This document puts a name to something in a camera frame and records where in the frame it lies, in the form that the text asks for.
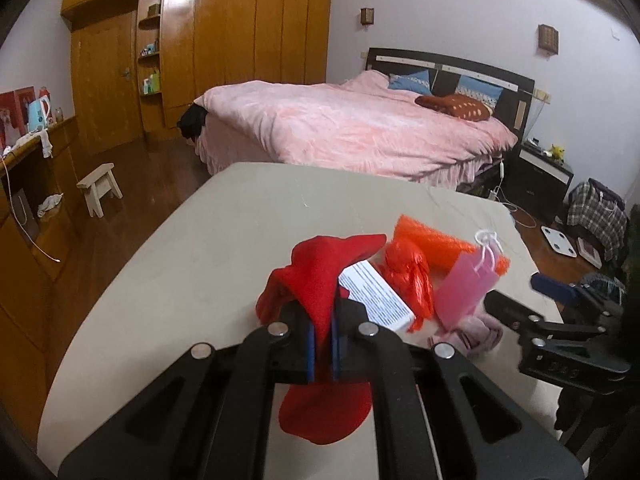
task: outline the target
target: black nightstand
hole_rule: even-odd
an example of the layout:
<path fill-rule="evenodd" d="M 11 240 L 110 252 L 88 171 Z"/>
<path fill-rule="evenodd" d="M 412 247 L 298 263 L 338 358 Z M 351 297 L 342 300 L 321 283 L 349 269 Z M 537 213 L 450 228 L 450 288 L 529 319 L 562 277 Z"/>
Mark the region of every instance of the black nightstand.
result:
<path fill-rule="evenodd" d="M 502 190 L 507 200 L 551 224 L 573 177 L 569 165 L 523 143 L 509 160 Z"/>

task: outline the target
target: red picture frame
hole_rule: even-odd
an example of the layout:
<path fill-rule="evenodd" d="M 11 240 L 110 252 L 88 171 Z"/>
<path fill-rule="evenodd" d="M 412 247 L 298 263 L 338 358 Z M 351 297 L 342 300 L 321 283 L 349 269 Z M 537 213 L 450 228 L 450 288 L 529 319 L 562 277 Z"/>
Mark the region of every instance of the red picture frame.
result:
<path fill-rule="evenodd" d="M 36 100 L 33 86 L 0 93 L 0 149 L 27 133 L 29 104 Z"/>

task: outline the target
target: wooden stool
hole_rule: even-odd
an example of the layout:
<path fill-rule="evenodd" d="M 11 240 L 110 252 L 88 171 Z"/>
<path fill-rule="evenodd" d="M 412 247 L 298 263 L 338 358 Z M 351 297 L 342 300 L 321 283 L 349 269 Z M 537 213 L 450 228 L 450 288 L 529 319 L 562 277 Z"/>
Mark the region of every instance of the wooden stool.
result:
<path fill-rule="evenodd" d="M 113 173 L 111 173 L 112 169 L 112 162 L 102 164 L 77 184 L 84 193 L 84 199 L 86 200 L 86 206 L 89 209 L 90 216 L 93 216 L 95 211 L 98 218 L 102 218 L 104 213 L 102 212 L 100 199 L 107 193 L 110 193 L 111 196 L 115 195 L 118 198 L 122 198 L 122 192 L 116 183 L 116 179 L 113 177 Z"/>

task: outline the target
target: electric kettle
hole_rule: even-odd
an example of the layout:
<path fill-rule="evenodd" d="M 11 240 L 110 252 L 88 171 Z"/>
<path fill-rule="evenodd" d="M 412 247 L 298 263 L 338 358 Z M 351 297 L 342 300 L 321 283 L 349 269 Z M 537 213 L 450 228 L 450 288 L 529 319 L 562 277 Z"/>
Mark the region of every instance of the electric kettle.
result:
<path fill-rule="evenodd" d="M 39 132 L 47 127 L 47 118 L 51 116 L 51 102 L 45 95 L 29 104 L 29 133 Z"/>

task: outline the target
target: blue pillow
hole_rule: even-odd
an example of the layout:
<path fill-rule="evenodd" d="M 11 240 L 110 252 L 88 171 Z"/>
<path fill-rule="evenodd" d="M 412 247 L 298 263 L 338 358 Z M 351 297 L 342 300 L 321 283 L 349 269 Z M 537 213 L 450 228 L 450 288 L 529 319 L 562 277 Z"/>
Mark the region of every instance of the blue pillow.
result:
<path fill-rule="evenodd" d="M 429 86 L 429 71 L 417 72 L 411 75 L 391 75 L 390 90 L 410 90 L 422 95 L 433 95 Z"/>
<path fill-rule="evenodd" d="M 489 83 L 483 83 L 469 77 L 468 75 L 461 75 L 458 86 L 456 87 L 456 94 L 466 95 L 485 104 L 491 109 L 491 113 L 494 113 L 495 105 L 502 94 L 503 88 L 501 86 L 491 85 Z"/>

